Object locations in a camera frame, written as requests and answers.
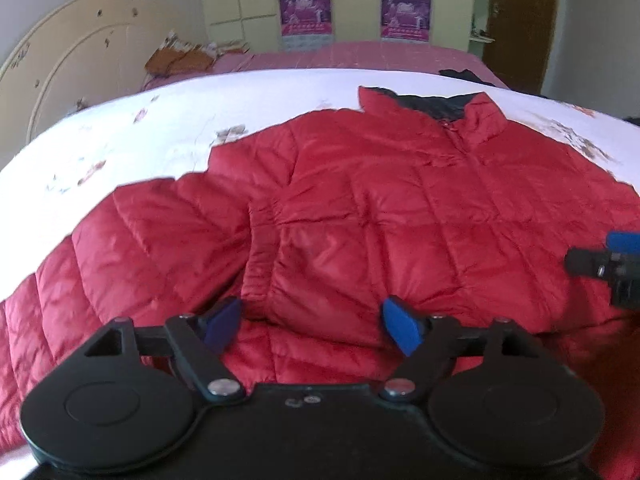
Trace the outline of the white floral bed sheet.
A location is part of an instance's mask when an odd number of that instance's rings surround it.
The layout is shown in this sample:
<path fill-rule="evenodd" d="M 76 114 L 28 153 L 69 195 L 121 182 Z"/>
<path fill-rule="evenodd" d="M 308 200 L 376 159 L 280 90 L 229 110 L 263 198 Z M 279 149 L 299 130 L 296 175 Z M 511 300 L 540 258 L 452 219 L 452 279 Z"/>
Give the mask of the white floral bed sheet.
<path fill-rule="evenodd" d="M 298 116 L 356 110 L 362 88 L 438 119 L 486 94 L 505 118 L 570 146 L 639 197 L 638 128 L 588 108 L 372 70 L 191 79 L 65 118 L 2 170 L 1 304 L 115 188 L 202 172 L 213 148 Z M 457 318 L 462 355 L 427 401 L 382 399 L 404 356 L 381 307 L 400 361 L 379 382 L 247 385 L 232 372 L 246 396 L 224 404 L 207 402 L 172 367 L 165 323 L 180 314 L 156 325 L 112 318 L 26 394 L 23 443 L 1 449 L 2 477 L 606 479 L 589 461 L 606 421 L 599 393 L 512 318 Z"/>

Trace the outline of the red puffer jacket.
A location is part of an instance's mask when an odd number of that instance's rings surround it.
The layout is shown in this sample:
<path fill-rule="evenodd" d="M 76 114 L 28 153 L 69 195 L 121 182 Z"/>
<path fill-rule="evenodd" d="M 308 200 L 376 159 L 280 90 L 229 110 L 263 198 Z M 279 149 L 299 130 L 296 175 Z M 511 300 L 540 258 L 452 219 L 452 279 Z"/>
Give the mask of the red puffer jacket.
<path fill-rule="evenodd" d="M 590 465 L 637 478 L 638 315 L 562 265 L 638 229 L 637 192 L 486 94 L 447 119 L 382 89 L 358 99 L 101 200 L 2 302 L 2 451 L 23 443 L 26 394 L 112 318 L 156 325 L 239 296 L 224 362 L 244 384 L 379 382 L 400 361 L 380 320 L 394 295 L 536 335 L 603 401 Z"/>

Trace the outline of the pink plaid bed cover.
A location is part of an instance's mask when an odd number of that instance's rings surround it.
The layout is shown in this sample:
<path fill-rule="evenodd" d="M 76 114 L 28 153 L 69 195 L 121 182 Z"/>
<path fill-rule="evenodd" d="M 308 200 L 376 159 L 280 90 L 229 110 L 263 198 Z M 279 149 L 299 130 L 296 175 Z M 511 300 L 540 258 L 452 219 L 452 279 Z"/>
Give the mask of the pink plaid bed cover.
<path fill-rule="evenodd" d="M 148 74 L 142 88 L 151 90 L 174 82 L 251 70 L 290 70 L 298 68 L 353 68 L 354 70 L 394 70 L 439 75 L 440 70 L 472 70 L 488 86 L 506 88 L 477 56 L 456 49 L 408 44 L 395 41 L 355 41 L 329 44 L 318 50 L 300 52 L 232 52 L 221 58 L 206 72 L 169 77 Z"/>

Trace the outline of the cream arched headboard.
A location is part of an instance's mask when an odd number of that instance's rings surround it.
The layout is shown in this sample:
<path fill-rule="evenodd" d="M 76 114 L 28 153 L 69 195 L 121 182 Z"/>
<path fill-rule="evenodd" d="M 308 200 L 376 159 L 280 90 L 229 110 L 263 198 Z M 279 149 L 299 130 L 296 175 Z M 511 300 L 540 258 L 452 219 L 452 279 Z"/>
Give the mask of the cream arched headboard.
<path fill-rule="evenodd" d="M 37 22 L 1 66 L 1 162 L 60 120 L 138 92 L 170 34 L 199 40 L 202 0 L 70 0 Z"/>

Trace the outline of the lower right purple poster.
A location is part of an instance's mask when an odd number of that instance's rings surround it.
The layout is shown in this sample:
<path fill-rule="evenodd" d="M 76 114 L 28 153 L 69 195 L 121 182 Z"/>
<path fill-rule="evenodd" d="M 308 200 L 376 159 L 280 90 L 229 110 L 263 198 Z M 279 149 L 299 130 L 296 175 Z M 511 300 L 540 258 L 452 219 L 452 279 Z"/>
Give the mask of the lower right purple poster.
<path fill-rule="evenodd" d="M 431 31 L 432 0 L 382 0 L 381 38 L 427 42 Z"/>

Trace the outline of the lower left purple poster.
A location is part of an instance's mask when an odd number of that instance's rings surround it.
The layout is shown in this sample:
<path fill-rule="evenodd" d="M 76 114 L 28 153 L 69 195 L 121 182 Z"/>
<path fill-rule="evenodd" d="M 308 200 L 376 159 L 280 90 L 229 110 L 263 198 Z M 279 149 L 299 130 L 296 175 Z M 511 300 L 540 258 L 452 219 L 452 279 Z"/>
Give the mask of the lower left purple poster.
<path fill-rule="evenodd" d="M 284 38 L 331 35 L 331 0 L 279 0 L 281 32 Z"/>

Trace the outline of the cream wardrobe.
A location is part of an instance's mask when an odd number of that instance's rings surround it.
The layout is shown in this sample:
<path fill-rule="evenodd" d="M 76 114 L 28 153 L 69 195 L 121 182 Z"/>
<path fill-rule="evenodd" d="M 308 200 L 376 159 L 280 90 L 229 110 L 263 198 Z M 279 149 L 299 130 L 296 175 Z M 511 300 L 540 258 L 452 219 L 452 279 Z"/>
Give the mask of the cream wardrobe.
<path fill-rule="evenodd" d="M 316 50 L 332 42 L 400 41 L 381 38 L 382 0 L 331 0 L 332 34 L 284 38 L 279 0 L 203 0 L 210 40 L 245 41 L 256 52 Z M 469 47 L 473 0 L 432 0 L 430 40 L 424 44 Z"/>

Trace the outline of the black garment on bed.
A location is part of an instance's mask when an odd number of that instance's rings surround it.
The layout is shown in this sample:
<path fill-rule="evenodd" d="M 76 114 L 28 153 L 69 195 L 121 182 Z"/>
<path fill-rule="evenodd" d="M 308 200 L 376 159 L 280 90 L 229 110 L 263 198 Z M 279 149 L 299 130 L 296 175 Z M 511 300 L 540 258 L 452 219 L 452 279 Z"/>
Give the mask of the black garment on bed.
<path fill-rule="evenodd" d="M 487 81 L 480 79 L 472 70 L 450 70 L 450 68 L 447 68 L 446 70 L 440 70 L 438 73 L 444 77 L 476 82 L 477 84 L 487 84 Z"/>

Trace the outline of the orange brown pillow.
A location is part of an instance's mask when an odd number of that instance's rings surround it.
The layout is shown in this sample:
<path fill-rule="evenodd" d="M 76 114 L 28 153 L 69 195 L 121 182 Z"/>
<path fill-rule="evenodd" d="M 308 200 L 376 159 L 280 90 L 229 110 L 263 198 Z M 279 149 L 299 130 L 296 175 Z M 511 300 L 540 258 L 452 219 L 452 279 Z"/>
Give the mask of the orange brown pillow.
<path fill-rule="evenodd" d="M 169 77 L 174 75 L 206 72 L 216 62 L 214 56 L 201 49 L 177 50 L 171 47 L 157 49 L 148 62 L 145 70 L 151 76 Z"/>

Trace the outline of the brown wooden door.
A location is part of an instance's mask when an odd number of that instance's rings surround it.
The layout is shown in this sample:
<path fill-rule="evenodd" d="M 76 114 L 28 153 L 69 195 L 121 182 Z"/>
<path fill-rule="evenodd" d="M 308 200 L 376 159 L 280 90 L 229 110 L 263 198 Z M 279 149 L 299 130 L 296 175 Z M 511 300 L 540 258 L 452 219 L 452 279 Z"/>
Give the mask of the brown wooden door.
<path fill-rule="evenodd" d="M 538 94 L 549 61 L 558 0 L 491 0 L 483 61 L 510 89 Z"/>

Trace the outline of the corner shelf unit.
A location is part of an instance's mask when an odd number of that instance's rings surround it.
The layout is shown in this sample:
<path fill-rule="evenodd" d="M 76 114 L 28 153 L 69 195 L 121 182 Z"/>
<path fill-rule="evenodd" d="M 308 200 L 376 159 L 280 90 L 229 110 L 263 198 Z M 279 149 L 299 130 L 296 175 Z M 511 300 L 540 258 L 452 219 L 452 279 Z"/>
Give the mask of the corner shelf unit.
<path fill-rule="evenodd" d="M 492 0 L 473 0 L 471 32 L 468 51 L 478 58 L 484 58 L 485 48 L 495 39 L 488 32 L 489 14 Z"/>

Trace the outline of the purple poster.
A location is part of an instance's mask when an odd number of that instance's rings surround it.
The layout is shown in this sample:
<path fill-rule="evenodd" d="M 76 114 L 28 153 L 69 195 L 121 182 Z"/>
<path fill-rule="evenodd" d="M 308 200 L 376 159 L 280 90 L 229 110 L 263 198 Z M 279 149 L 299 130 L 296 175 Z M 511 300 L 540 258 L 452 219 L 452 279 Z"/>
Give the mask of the purple poster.
<path fill-rule="evenodd" d="M 382 0 L 381 38 L 427 42 L 431 31 L 432 0 Z"/>
<path fill-rule="evenodd" d="M 279 0 L 281 32 L 284 38 L 331 35 L 331 0 Z"/>

